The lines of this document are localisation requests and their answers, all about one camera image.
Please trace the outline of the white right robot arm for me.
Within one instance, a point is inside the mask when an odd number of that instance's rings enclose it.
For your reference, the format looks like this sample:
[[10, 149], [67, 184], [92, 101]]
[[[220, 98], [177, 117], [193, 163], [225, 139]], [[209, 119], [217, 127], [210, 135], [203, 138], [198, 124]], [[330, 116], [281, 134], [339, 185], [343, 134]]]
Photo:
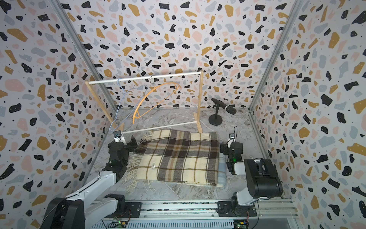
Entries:
[[229, 201], [217, 202], [219, 217], [255, 217], [260, 200], [269, 200], [282, 196], [283, 188], [275, 166], [269, 159], [261, 157], [243, 159], [244, 145], [236, 141], [237, 126], [229, 135], [227, 143], [220, 144], [219, 176], [217, 186], [226, 186], [226, 173], [245, 176], [246, 187], [235, 192]]

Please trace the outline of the blue plaid scarf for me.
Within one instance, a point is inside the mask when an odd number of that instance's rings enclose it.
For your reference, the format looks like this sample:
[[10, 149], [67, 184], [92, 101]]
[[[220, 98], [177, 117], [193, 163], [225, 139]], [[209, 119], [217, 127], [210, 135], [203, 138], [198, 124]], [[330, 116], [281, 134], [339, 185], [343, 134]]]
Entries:
[[217, 188], [225, 188], [226, 187], [226, 157], [223, 153], [219, 154], [219, 166], [218, 166], [218, 181], [216, 184]]

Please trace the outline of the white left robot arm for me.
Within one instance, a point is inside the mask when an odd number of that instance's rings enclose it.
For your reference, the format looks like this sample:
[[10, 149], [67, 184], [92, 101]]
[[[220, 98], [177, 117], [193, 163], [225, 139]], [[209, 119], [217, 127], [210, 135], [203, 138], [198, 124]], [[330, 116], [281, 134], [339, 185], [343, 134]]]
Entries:
[[41, 224], [42, 229], [89, 229], [105, 217], [140, 216], [140, 202], [126, 202], [121, 194], [107, 194], [98, 203], [93, 202], [120, 181], [129, 165], [129, 153], [136, 150], [134, 137], [126, 142], [121, 131], [114, 132], [108, 144], [109, 161], [98, 176], [64, 198], [54, 198], [48, 205]]

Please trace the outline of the brown plaid scarf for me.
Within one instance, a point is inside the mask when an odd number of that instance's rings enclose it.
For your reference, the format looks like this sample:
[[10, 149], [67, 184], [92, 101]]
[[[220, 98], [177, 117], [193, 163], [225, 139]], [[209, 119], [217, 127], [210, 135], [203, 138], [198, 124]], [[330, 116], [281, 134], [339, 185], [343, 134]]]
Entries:
[[220, 143], [216, 132], [152, 131], [132, 152], [122, 183], [131, 192], [138, 181], [215, 187], [219, 183]]

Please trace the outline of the light blue wire hanger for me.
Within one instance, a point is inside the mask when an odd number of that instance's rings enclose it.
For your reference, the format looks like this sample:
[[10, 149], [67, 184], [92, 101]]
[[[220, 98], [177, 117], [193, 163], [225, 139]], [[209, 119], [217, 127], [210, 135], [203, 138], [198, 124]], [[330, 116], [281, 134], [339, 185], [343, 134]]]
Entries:
[[124, 125], [124, 123], [125, 123], [125, 121], [126, 121], [126, 119], [131, 115], [131, 113], [137, 108], [137, 105], [135, 105], [135, 107], [131, 110], [131, 112], [127, 115], [127, 117], [119, 124], [119, 125], [117, 125], [117, 126], [115, 126], [115, 122], [117, 121], [117, 118], [118, 118], [118, 112], [119, 112], [119, 110], [120, 110], [120, 108], [121, 108], [121, 102], [123, 101], [123, 99], [125, 98], [125, 96], [126, 96], [126, 94], [128, 93], [128, 92], [130, 92], [131, 90], [134, 90], [134, 89], [138, 89], [138, 90], [143, 90], [143, 89], [145, 89], [145, 92], [144, 92], [144, 94], [146, 93], [146, 91], [147, 91], [147, 85], [142, 85], [142, 86], [140, 86], [140, 87], [135, 87], [135, 88], [131, 88], [131, 89], [129, 89], [128, 91], [126, 91], [125, 90], [125, 88], [123, 87], [123, 86], [121, 86], [121, 80], [122, 79], [118, 79], [117, 80], [117, 84], [118, 84], [118, 86], [122, 89], [122, 91], [123, 91], [123, 97], [122, 97], [122, 99], [120, 99], [120, 102], [119, 102], [119, 104], [118, 104], [118, 106], [117, 106], [117, 111], [116, 111], [116, 113], [115, 113], [115, 117], [114, 117], [114, 120], [111, 122], [111, 125], [110, 125], [110, 127], [109, 127], [109, 131], [110, 132], [114, 132], [114, 131], [116, 131], [116, 130], [121, 130], [121, 131], [123, 131], [123, 125]]

